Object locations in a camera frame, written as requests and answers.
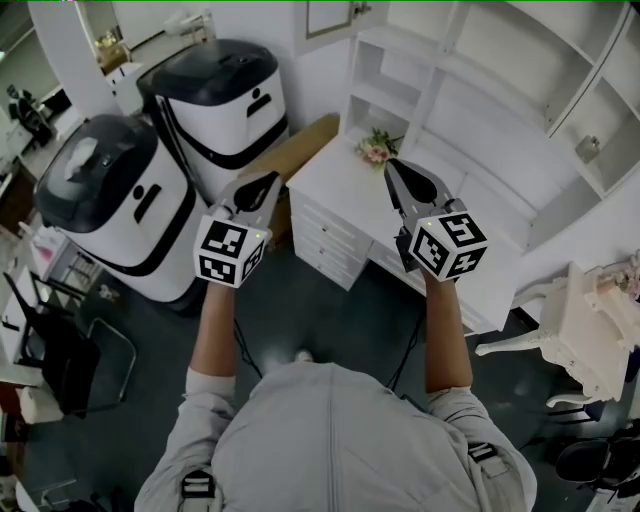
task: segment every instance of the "person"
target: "person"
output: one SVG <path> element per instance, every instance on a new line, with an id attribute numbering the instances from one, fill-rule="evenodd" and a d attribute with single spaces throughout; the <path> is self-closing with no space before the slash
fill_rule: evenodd
<path id="1" fill-rule="evenodd" d="M 51 139 L 51 128 L 36 110 L 37 102 L 27 90 L 18 91 L 14 85 L 7 87 L 9 117 L 17 119 L 41 147 Z"/>
<path id="2" fill-rule="evenodd" d="M 455 284 L 425 280 L 427 413 L 368 375 L 303 361 L 235 414 L 234 290 L 210 284 L 185 400 L 135 510 L 198 510 L 185 490 L 199 488 L 216 495 L 208 510 L 530 511 L 535 476 L 470 391 Z"/>

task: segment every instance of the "flower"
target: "flower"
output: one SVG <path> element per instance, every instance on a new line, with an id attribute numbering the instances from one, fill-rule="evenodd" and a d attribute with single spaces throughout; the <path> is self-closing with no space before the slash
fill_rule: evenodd
<path id="1" fill-rule="evenodd" d="M 398 155 L 395 143 L 402 137 L 392 139 L 384 130 L 374 128 L 372 131 L 372 136 L 365 137 L 356 145 L 356 153 L 377 171 L 384 169 L 389 158 Z"/>

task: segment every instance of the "box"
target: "box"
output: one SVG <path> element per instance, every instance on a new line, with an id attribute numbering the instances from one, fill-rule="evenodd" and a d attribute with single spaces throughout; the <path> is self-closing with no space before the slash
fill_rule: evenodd
<path id="1" fill-rule="evenodd" d="M 262 171 L 276 171 L 286 183 L 311 158 L 338 134 L 340 117 L 327 114 L 315 123 L 290 137 L 277 148 L 259 157 L 243 173 L 243 176 Z M 289 192 L 282 187 L 269 225 L 273 233 L 272 244 L 277 246 L 291 232 L 291 205 Z"/>

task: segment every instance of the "cable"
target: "cable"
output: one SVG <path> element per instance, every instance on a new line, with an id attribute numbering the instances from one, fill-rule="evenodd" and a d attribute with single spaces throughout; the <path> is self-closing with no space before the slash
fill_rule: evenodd
<path id="1" fill-rule="evenodd" d="M 402 361 L 400 362 L 398 369 L 394 372 L 394 374 L 389 379 L 389 382 L 387 382 L 386 387 L 391 389 L 391 391 L 396 390 L 396 386 L 398 385 L 398 381 L 400 380 L 400 375 L 402 375 L 402 370 L 404 369 L 404 365 L 407 362 L 407 359 L 409 358 L 409 354 L 418 344 L 418 332 L 420 331 L 420 326 L 422 325 L 422 322 L 424 321 L 425 316 L 426 316 L 426 312 L 424 310 L 420 311 L 420 315 L 418 315 L 418 320 L 416 321 L 416 326 L 413 328 L 413 332 L 409 337 L 409 343 L 407 343 L 407 348 L 404 351 L 404 355 L 402 356 Z"/>
<path id="2" fill-rule="evenodd" d="M 256 373 L 258 374 L 258 377 L 262 378 L 262 372 L 260 371 L 260 368 L 258 368 L 258 365 L 256 365 L 256 363 L 253 361 L 253 358 L 251 357 L 251 353 L 249 352 L 249 348 L 247 347 L 247 342 L 244 339 L 244 334 L 242 333 L 242 329 L 240 329 L 240 324 L 238 323 L 238 320 L 234 318 L 233 321 L 235 323 L 234 330 L 236 335 L 236 341 L 240 346 L 240 355 L 242 357 L 242 360 L 256 371 Z"/>

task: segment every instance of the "gray shirt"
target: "gray shirt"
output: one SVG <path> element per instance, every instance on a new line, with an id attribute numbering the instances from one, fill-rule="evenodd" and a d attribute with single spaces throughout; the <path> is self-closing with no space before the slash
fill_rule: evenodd
<path id="1" fill-rule="evenodd" d="M 533 508 L 529 464 L 468 389 L 430 395 L 425 414 L 368 375 L 293 363 L 265 376 L 234 417 L 234 382 L 189 370 L 137 512 L 177 511 L 196 469 L 212 472 L 225 510 Z"/>

